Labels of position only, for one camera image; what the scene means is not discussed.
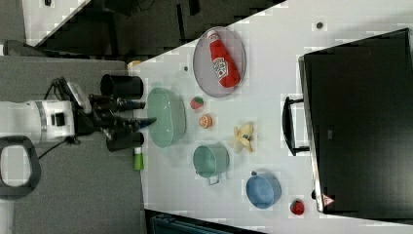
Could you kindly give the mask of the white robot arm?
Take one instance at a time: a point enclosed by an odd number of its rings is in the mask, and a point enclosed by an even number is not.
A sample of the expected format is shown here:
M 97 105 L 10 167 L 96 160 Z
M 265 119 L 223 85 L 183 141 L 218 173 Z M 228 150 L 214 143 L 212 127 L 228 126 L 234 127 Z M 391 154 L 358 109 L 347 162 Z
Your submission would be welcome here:
M 68 141 L 102 132 L 109 140 L 136 137 L 157 119 L 126 118 L 123 111 L 141 109 L 143 102 L 105 96 L 90 96 L 83 103 L 71 100 L 30 100 L 1 103 L 1 136 L 24 136 L 33 143 Z

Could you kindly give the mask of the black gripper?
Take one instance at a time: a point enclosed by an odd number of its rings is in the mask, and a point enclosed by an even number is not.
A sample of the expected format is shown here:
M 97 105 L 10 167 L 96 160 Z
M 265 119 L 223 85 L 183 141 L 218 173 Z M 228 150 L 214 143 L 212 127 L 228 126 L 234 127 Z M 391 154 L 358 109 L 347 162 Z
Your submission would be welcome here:
M 133 99 L 117 99 L 109 107 L 111 97 L 102 95 L 88 95 L 81 105 L 74 109 L 75 134 L 77 137 L 91 135 L 109 127 L 107 117 L 113 111 L 127 111 L 143 109 L 145 103 Z M 113 126 L 115 128 L 127 128 L 132 132 L 149 127 L 157 121 L 156 117 L 151 118 L 123 118 L 115 117 Z

